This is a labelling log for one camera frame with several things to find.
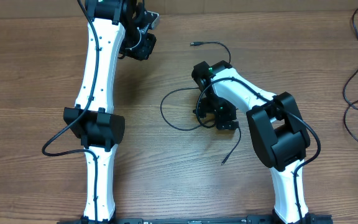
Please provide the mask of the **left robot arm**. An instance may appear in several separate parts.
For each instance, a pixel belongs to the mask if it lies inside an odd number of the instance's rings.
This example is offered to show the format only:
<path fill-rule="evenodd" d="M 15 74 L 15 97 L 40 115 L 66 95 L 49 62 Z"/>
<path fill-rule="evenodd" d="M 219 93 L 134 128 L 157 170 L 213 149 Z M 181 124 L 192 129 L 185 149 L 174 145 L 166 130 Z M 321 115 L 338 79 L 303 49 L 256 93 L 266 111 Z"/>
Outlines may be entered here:
<path fill-rule="evenodd" d="M 159 14 L 145 2 L 85 1 L 88 51 L 81 90 L 63 119 L 80 139 L 86 157 L 87 199 L 78 223 L 112 223 L 114 157 L 124 136 L 125 119 L 114 114 L 113 88 L 117 61 L 147 60 L 156 37 Z"/>

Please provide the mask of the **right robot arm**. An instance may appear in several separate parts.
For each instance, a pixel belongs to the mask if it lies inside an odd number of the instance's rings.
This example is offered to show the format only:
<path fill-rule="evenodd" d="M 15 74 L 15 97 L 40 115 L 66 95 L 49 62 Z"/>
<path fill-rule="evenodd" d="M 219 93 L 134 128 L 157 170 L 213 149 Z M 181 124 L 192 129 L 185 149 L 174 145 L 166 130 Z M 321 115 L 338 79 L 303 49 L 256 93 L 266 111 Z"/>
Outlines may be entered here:
<path fill-rule="evenodd" d="M 214 65 L 201 62 L 191 76 L 201 91 L 193 111 L 198 120 L 211 113 L 218 129 L 236 129 L 236 111 L 247 116 L 254 151 L 272 175 L 274 222 L 312 223 L 302 178 L 310 137 L 294 97 L 258 88 L 224 60 Z"/>

